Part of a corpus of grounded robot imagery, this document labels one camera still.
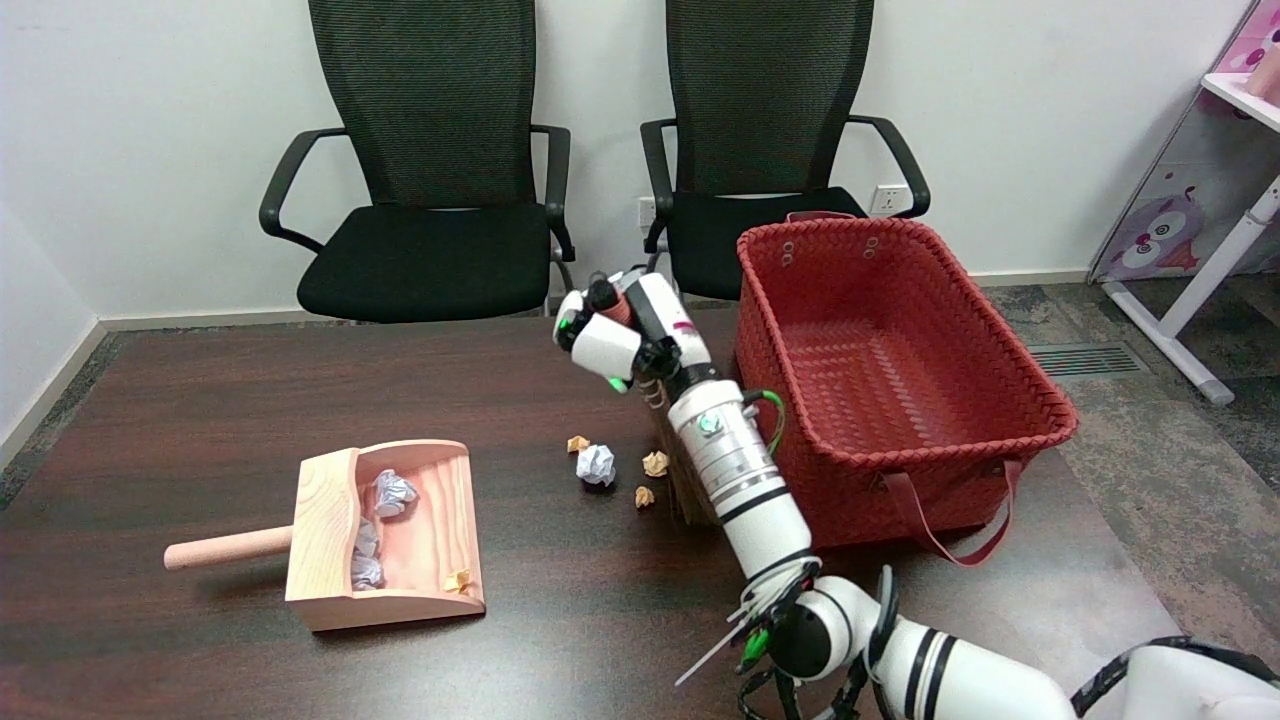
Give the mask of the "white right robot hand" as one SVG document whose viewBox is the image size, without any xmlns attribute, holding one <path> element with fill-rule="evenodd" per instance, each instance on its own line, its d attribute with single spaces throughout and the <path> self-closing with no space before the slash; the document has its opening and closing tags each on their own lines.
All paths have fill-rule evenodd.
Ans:
<svg viewBox="0 0 1280 720">
<path fill-rule="evenodd" d="M 585 290 L 568 292 L 553 340 L 577 366 L 621 393 L 658 383 L 675 402 L 694 386 L 723 378 L 678 292 L 644 265 L 598 272 Z"/>
</svg>

